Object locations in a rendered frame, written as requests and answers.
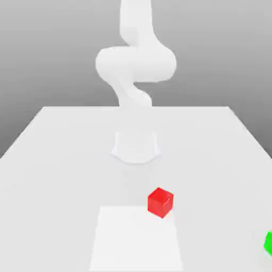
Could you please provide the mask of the small red cube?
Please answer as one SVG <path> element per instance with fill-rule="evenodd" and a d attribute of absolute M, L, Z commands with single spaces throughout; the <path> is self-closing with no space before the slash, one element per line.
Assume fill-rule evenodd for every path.
<path fill-rule="evenodd" d="M 160 187 L 148 195 L 148 211 L 164 218 L 173 208 L 174 195 Z"/>

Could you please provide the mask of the small green cube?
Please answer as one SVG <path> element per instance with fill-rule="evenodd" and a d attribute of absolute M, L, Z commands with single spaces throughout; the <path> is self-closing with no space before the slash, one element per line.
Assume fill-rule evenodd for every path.
<path fill-rule="evenodd" d="M 263 248 L 270 256 L 272 256 L 272 231 L 267 232 Z"/>

